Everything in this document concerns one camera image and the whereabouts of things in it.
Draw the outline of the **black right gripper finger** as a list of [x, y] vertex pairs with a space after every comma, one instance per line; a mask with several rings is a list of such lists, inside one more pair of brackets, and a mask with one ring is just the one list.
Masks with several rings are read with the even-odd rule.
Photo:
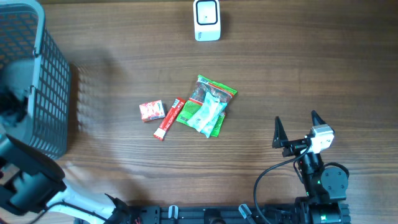
[[314, 126], [324, 125], [326, 122], [319, 116], [319, 114], [315, 111], [311, 111], [312, 123]]
[[282, 125], [282, 121], [278, 116], [275, 117], [275, 128], [274, 128], [274, 137], [273, 143], [285, 143], [288, 141], [288, 137], [285, 133], [284, 127]]

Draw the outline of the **mint green wipes pack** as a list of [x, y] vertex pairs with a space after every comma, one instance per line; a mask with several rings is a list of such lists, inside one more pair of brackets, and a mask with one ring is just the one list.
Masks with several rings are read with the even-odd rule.
[[227, 103], [222, 103], [219, 98], [207, 92], [201, 108], [187, 121], [187, 124], [209, 138], [226, 106]]

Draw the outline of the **green snack bag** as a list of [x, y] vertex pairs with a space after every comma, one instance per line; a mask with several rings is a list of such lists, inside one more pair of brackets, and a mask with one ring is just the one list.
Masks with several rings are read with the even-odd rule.
[[217, 138], [220, 131], [221, 126], [223, 124], [224, 118], [226, 116], [225, 108], [229, 101], [237, 94], [237, 90], [224, 85], [222, 83], [215, 82], [210, 80], [209, 78], [204, 77], [203, 75], [198, 76], [198, 80], [195, 85], [195, 89], [185, 103], [183, 109], [179, 113], [177, 117], [177, 121], [188, 125], [188, 120], [201, 108], [201, 106], [205, 102], [205, 96], [207, 93], [211, 94], [215, 98], [220, 100], [220, 103], [223, 103], [223, 108], [220, 112], [218, 112], [215, 119], [210, 122], [210, 126], [205, 126], [205, 131], [201, 131], [206, 137], [215, 137]]

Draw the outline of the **red stick sachet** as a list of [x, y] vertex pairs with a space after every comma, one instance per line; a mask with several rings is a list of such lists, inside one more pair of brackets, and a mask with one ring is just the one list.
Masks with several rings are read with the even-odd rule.
[[186, 103], [185, 100], [182, 98], [176, 98], [173, 105], [169, 109], [169, 112], [167, 113], [166, 117], [163, 119], [161, 122], [160, 126], [154, 133], [154, 137], [159, 139], [160, 141], [164, 140], [164, 137], [167, 133], [167, 131], [170, 129], [171, 125], [177, 118], [178, 114], [184, 107], [184, 104]]

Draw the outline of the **red tissue pack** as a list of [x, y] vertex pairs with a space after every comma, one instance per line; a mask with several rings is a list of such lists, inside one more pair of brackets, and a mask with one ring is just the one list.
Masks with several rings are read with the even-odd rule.
[[143, 103], [139, 105], [139, 109], [143, 122], [165, 117], [165, 110], [161, 100]]

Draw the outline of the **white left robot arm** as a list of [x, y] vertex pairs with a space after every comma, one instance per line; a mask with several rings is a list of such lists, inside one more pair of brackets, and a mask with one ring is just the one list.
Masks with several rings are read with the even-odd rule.
[[32, 96], [1, 87], [1, 168], [17, 172], [1, 184], [1, 207], [15, 215], [64, 213], [75, 223], [130, 223], [128, 206], [69, 183], [54, 161], [66, 148], [67, 108], [49, 92]]

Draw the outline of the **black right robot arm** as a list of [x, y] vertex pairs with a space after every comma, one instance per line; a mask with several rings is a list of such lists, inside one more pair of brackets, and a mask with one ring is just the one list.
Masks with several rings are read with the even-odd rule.
[[328, 149], [335, 131], [316, 111], [311, 112], [313, 126], [303, 139], [289, 140], [282, 121], [275, 118], [272, 147], [282, 148], [284, 157], [295, 157], [295, 171], [303, 183], [306, 196], [297, 197], [289, 211], [283, 211], [282, 223], [350, 223], [346, 200], [349, 170], [337, 163], [322, 161], [321, 152]]

